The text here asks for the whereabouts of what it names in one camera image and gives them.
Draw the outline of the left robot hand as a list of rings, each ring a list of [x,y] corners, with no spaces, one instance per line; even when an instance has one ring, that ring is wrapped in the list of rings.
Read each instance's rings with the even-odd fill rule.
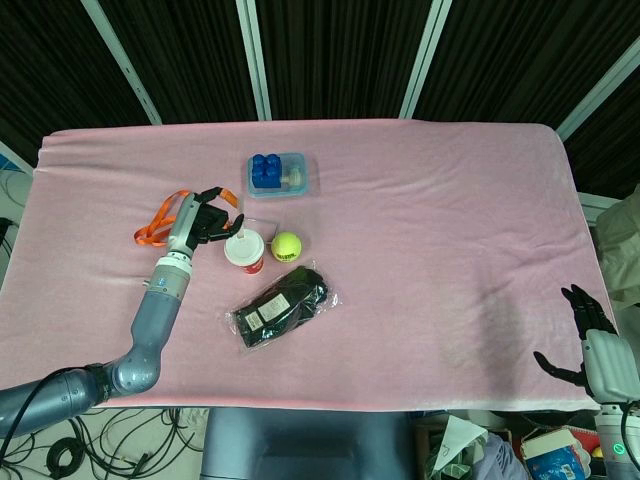
[[[166,251],[193,257],[199,245],[227,240],[236,235],[244,222],[244,214],[238,213],[234,220],[229,213],[212,205],[216,198],[238,208],[238,199],[229,190],[214,187],[201,193],[189,193],[182,202],[176,220],[169,232]]]

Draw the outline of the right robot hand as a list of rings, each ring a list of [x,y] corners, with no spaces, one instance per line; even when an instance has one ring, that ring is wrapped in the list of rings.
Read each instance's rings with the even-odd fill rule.
[[[581,342],[578,371],[553,365],[535,351],[534,358],[551,377],[582,387],[596,403],[631,404],[639,399],[639,372],[633,350],[622,338],[600,303],[579,286],[561,289],[569,302]]]

